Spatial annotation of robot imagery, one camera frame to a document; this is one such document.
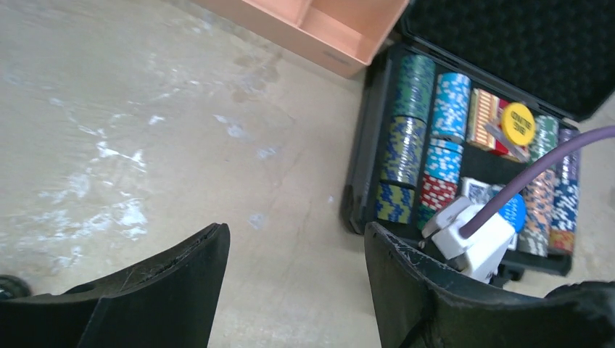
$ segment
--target white connector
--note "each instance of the white connector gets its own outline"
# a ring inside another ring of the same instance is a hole
[[[498,273],[498,265],[515,230],[503,217],[494,214],[470,238],[462,237],[459,229],[483,207],[483,204],[472,204],[467,197],[457,197],[429,220],[422,234],[424,238],[431,236],[446,260],[455,260],[459,272],[489,283]]]

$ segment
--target polished floor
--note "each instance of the polished floor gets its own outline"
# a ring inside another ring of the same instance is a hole
[[[362,75],[187,1],[1,0],[0,77],[0,273],[59,294],[228,223],[211,347],[379,346],[337,214]],[[614,144],[583,151],[570,276],[508,289],[614,278]]]

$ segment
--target black foam lining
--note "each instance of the black foam lining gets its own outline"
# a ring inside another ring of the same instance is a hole
[[[615,0],[413,0],[399,28],[577,121],[615,88]]]

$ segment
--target yellow dealer button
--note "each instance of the yellow dealer button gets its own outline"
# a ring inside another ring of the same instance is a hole
[[[534,139],[536,126],[534,116],[529,109],[521,103],[510,103],[502,111],[502,132],[511,143],[526,146]]]

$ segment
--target black case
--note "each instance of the black case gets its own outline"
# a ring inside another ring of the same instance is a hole
[[[472,88],[523,102],[534,115],[553,115],[561,120],[560,127],[575,128],[567,120],[591,117],[614,89],[615,20],[610,17],[615,17],[615,1],[413,1],[396,27],[403,42],[376,56],[367,71],[342,201],[349,228],[363,234],[366,223],[377,221],[413,247],[422,240],[414,225],[375,218],[376,184],[405,55],[428,56],[437,64],[436,75],[463,73]],[[463,147],[461,177],[508,183],[525,168],[474,146]],[[426,146],[418,182],[425,158]],[[439,254],[433,245],[425,252]],[[565,276],[571,265],[567,255],[507,251],[494,285],[519,280],[525,269]]]

